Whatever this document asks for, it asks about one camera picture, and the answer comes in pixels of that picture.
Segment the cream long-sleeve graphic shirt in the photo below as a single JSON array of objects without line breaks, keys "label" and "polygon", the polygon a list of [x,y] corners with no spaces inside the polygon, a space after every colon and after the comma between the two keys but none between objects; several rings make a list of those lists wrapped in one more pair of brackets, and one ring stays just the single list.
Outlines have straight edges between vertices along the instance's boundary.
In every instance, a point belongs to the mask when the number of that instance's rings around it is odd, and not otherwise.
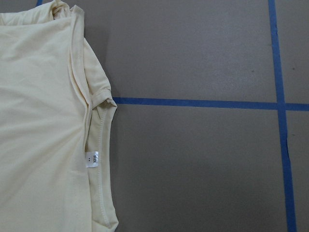
[{"label": "cream long-sleeve graphic shirt", "polygon": [[0,15],[1,231],[116,230],[116,108],[80,7],[54,0]]}]

